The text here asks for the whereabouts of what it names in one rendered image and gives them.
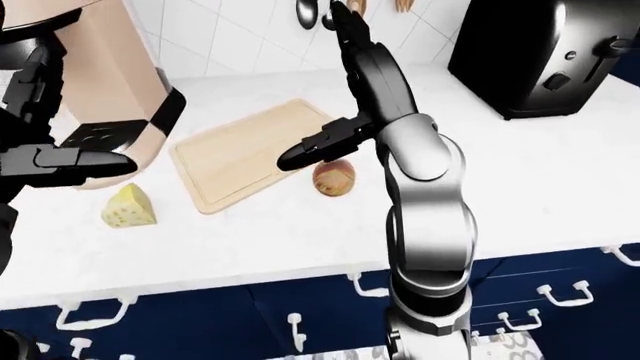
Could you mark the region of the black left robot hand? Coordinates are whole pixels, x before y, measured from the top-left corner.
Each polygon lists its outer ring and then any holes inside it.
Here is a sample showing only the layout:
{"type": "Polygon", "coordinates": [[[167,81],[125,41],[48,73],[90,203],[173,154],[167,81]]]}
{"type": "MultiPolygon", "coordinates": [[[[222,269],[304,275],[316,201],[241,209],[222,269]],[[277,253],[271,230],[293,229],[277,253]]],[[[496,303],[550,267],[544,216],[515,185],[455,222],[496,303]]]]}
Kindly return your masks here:
{"type": "Polygon", "coordinates": [[[73,10],[0,31],[0,70],[16,68],[0,105],[0,203],[25,186],[81,185],[89,178],[133,173],[137,164],[106,150],[56,146],[49,122],[62,101],[65,47],[55,35],[79,20],[73,10]]]}

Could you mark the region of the black hanging spoon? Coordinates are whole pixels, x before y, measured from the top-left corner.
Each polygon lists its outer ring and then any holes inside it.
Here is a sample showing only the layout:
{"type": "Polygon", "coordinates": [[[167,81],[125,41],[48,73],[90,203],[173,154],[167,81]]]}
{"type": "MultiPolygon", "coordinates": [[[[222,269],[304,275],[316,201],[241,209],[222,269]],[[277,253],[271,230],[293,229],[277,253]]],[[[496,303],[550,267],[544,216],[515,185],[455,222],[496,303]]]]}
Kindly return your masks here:
{"type": "Polygon", "coordinates": [[[335,2],[335,0],[327,0],[327,6],[326,6],[326,11],[322,16],[321,19],[321,23],[324,26],[325,29],[327,29],[330,32],[334,32],[336,30],[335,25],[334,25],[334,21],[333,21],[333,16],[332,16],[332,3],[335,2]]]}

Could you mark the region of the beige and black coffee machine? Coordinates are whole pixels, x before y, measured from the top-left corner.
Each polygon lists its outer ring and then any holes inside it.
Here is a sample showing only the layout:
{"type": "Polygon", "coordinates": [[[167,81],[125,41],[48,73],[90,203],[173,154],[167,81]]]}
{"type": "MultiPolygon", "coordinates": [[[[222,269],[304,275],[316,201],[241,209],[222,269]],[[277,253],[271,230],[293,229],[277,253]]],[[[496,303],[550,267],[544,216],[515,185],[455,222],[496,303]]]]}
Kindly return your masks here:
{"type": "Polygon", "coordinates": [[[63,104],[79,123],[64,147],[126,155],[143,171],[160,153],[186,98],[151,59],[123,0],[95,0],[56,32],[67,50],[63,104]]]}

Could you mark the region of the black toaster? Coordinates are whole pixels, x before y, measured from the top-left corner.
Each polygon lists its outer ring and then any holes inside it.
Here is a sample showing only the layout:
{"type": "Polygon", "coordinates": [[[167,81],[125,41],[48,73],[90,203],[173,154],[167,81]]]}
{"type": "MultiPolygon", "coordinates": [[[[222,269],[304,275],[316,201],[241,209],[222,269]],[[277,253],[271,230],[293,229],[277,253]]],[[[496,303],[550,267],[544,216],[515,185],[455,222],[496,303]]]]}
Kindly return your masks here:
{"type": "Polygon", "coordinates": [[[640,0],[471,0],[448,70],[506,120],[568,116],[639,29],[640,0]]]}

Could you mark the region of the wooden cutting board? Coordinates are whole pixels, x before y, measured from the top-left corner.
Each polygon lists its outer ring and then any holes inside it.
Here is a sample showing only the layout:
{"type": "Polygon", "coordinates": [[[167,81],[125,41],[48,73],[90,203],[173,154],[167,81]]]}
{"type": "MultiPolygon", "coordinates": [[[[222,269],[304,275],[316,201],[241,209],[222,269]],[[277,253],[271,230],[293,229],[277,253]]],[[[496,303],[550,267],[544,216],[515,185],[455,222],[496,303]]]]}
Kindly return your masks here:
{"type": "Polygon", "coordinates": [[[280,155],[332,119],[302,98],[176,143],[169,154],[191,200],[212,215],[290,176],[280,155]]]}

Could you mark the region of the yellow cheese wedge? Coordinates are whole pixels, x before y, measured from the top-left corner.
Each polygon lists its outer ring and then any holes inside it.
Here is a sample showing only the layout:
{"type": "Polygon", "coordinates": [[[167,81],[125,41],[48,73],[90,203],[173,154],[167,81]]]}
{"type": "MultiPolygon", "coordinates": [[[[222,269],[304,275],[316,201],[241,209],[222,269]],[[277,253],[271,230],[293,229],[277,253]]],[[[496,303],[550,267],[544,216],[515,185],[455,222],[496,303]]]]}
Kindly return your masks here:
{"type": "Polygon", "coordinates": [[[108,200],[101,218],[112,228],[157,224],[151,200],[134,183],[124,186],[108,200]]]}

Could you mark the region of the black hanging ladle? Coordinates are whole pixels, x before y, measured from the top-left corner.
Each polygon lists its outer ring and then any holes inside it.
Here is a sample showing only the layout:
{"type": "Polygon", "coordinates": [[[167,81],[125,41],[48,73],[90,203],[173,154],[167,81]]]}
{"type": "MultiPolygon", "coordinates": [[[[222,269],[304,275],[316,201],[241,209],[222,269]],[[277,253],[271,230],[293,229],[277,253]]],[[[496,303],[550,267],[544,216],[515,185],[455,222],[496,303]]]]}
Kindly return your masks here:
{"type": "Polygon", "coordinates": [[[295,11],[300,26],[305,30],[313,29],[319,15],[318,0],[296,0],[295,11]]]}

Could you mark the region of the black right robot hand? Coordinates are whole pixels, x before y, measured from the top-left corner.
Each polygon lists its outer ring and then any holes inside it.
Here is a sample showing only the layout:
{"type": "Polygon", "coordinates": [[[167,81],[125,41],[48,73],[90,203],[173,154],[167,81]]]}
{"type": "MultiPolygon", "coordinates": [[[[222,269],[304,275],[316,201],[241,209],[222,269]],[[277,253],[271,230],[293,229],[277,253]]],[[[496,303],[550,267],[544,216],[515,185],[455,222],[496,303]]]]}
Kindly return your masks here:
{"type": "Polygon", "coordinates": [[[358,150],[382,129],[417,113],[412,91],[404,74],[387,48],[371,40],[370,29],[360,14],[342,2],[330,3],[341,60],[358,114],[340,118],[305,137],[277,160],[282,171],[299,170],[320,161],[335,161],[358,150]]]}

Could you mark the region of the brown bread roll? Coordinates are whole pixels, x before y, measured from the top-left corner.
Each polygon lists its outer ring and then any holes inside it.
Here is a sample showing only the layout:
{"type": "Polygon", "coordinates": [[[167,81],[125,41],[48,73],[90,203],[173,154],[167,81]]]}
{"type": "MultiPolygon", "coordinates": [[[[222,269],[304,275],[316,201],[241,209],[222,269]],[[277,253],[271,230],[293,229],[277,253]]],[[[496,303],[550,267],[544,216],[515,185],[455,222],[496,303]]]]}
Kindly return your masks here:
{"type": "Polygon", "coordinates": [[[321,162],[315,167],[312,175],[316,190],[328,197],[347,194],[355,185],[355,180],[355,169],[346,160],[321,162]]]}

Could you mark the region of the navy blue base cabinet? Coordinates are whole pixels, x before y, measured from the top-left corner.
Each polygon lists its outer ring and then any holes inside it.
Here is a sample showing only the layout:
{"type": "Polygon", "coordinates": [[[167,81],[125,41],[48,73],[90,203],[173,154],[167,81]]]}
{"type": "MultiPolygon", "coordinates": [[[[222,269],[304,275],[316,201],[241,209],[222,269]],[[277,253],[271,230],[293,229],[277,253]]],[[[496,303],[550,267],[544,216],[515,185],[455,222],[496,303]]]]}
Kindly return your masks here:
{"type": "MultiPolygon", "coordinates": [[[[640,244],[622,251],[640,260],[640,244]]],[[[492,335],[497,314],[529,322],[536,288],[589,282],[595,301],[542,313],[533,336],[549,360],[640,360],[640,267],[598,248],[479,260],[471,326],[492,335]]],[[[344,275],[143,296],[119,323],[80,332],[86,357],[116,360],[263,360],[293,355],[287,315],[299,313],[303,353],[382,345],[387,298],[358,296],[344,275]]]]}

